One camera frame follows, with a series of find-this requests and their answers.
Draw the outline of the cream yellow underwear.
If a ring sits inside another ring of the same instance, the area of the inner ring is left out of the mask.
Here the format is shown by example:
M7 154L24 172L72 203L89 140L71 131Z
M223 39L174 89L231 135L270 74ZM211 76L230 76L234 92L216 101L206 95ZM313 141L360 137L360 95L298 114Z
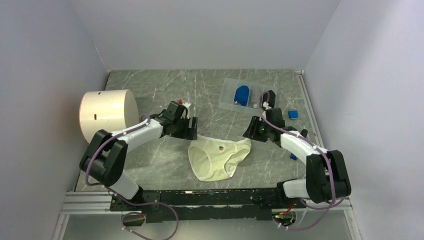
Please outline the cream yellow underwear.
M249 138L231 141L198 135L188 147L188 160L199 181L223 181L233 177L251 149Z

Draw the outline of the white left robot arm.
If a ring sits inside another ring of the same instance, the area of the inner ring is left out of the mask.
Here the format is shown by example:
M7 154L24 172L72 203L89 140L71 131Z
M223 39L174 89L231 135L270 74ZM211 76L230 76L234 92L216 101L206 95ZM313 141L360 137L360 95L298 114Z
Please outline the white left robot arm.
M121 196L130 210L139 209L145 203L144 189L124 174L127 154L164 136L196 140L197 122L192 103L171 101L160 113L142 115L134 126L113 132L98 130L79 163L85 183L102 185Z

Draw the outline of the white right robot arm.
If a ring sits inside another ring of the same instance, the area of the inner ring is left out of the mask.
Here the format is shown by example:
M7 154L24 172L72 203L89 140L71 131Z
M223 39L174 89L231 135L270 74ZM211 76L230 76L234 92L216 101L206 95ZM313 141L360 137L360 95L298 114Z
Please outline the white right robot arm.
M253 116L243 137L259 141L271 141L293 154L305 165L303 179L291 179L277 183L275 202L282 208L294 199L309 199L316 204L330 203L348 197L352 193L346 163L339 150L327 150L311 142L308 131L298 131L286 126L280 108L270 108L259 116Z

